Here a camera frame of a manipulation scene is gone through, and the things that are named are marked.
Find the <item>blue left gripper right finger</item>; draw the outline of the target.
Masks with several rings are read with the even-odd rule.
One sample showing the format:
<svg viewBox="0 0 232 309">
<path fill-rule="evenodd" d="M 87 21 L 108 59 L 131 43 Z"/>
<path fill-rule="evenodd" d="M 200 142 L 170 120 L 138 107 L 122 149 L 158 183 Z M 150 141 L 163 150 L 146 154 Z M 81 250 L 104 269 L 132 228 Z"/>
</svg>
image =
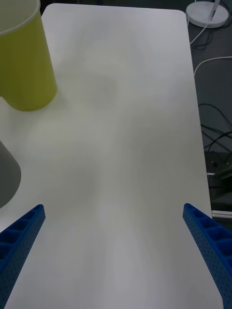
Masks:
<svg viewBox="0 0 232 309">
<path fill-rule="evenodd" d="M 209 216 L 186 203 L 183 219 L 222 297 L 232 308 L 232 233 Z"/>
</svg>

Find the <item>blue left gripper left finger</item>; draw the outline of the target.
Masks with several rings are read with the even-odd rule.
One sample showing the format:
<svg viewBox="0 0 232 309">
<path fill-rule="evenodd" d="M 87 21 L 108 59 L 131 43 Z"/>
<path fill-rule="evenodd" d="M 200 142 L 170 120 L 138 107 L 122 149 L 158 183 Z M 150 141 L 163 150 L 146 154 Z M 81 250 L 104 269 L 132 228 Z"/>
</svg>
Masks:
<svg viewBox="0 0 232 309">
<path fill-rule="evenodd" d="M 44 221 L 44 206 L 39 204 L 0 233 L 1 309 L 9 299 Z"/>
</svg>

